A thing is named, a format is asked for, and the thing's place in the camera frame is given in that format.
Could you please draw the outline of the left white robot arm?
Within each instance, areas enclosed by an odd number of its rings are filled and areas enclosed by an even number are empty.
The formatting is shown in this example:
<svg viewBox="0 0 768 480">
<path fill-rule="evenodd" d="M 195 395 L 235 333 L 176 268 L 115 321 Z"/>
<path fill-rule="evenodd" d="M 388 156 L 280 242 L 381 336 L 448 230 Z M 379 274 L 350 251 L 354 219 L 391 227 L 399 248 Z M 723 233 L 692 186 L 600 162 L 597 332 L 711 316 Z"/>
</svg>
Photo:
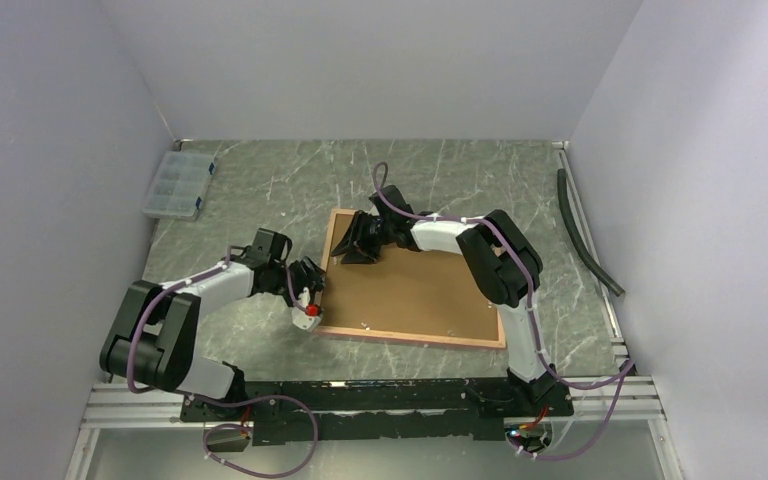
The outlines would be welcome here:
<svg viewBox="0 0 768 480">
<path fill-rule="evenodd" d="M 241 369 L 196 354 L 200 322 L 237 301 L 266 294 L 301 313 L 311 330 L 321 320 L 316 302 L 325 272 L 309 257 L 289 261 L 292 240 L 260 228 L 251 244 L 231 245 L 211 268 L 161 283 L 139 280 L 123 297 L 99 355 L 103 372 L 136 394 L 151 390 L 206 400 L 223 420 L 238 417 L 247 394 Z"/>
</svg>

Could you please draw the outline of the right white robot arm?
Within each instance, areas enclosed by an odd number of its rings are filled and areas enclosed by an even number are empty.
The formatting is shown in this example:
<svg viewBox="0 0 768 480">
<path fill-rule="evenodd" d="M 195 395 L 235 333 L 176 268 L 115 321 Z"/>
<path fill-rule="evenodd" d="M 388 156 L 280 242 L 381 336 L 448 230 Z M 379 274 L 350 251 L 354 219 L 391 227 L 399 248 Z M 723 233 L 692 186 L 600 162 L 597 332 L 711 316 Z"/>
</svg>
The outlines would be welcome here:
<svg viewBox="0 0 768 480">
<path fill-rule="evenodd" d="M 394 185 L 378 189 L 369 200 L 376 211 L 355 212 L 330 255 L 345 264 L 372 264 L 385 245 L 394 244 L 415 252 L 462 256 L 502 323 L 511 404 L 521 414 L 537 413 L 557 381 L 549 372 L 534 298 L 542 260 L 524 234 L 499 209 L 478 217 L 417 213 Z"/>
</svg>

